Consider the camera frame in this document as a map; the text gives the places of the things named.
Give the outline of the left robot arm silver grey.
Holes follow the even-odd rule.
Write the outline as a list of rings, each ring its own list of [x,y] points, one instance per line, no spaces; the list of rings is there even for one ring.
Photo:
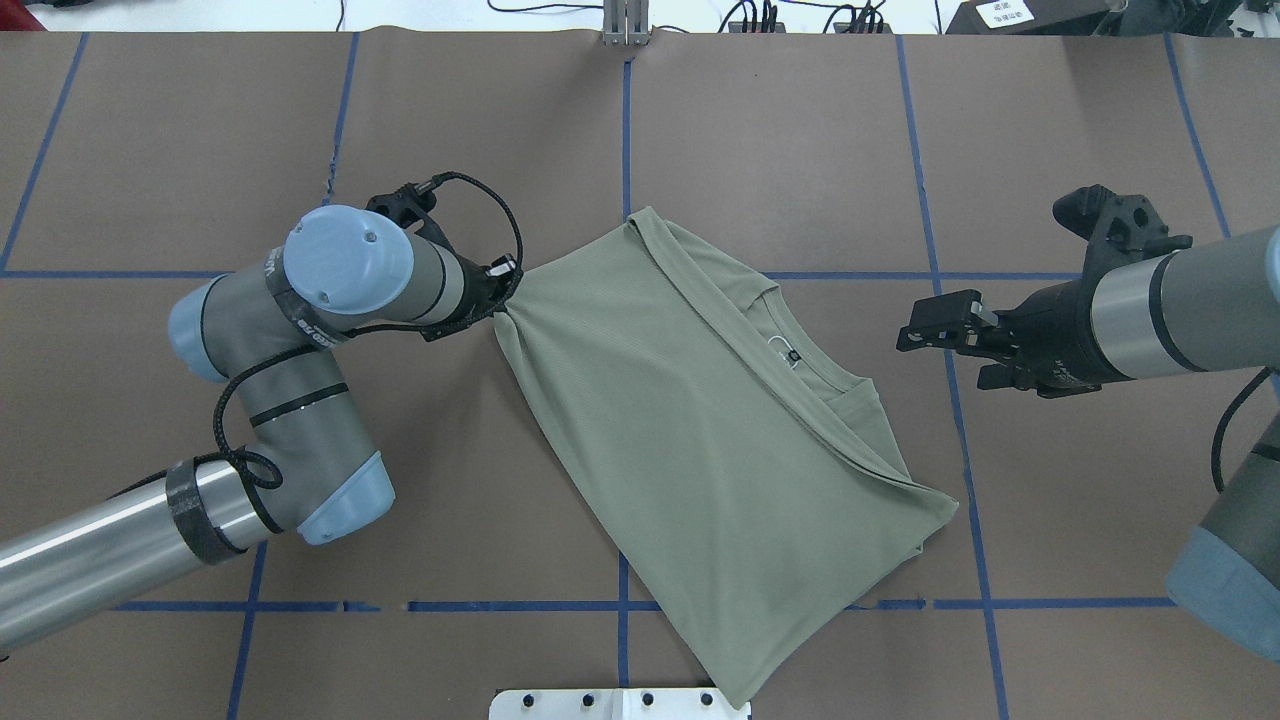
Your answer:
[[[384,515],[396,493],[337,363],[370,333],[439,340],[515,292],[521,251],[458,254],[421,208],[328,205],[256,266],[173,309],[175,355],[221,384],[216,448],[3,546],[3,653],[294,530],[310,544]]]

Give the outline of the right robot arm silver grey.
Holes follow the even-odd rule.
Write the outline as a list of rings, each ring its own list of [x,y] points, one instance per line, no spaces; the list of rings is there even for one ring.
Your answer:
[[[1189,612],[1277,661],[1277,228],[1073,273],[943,273],[897,351],[937,352],[978,609]]]

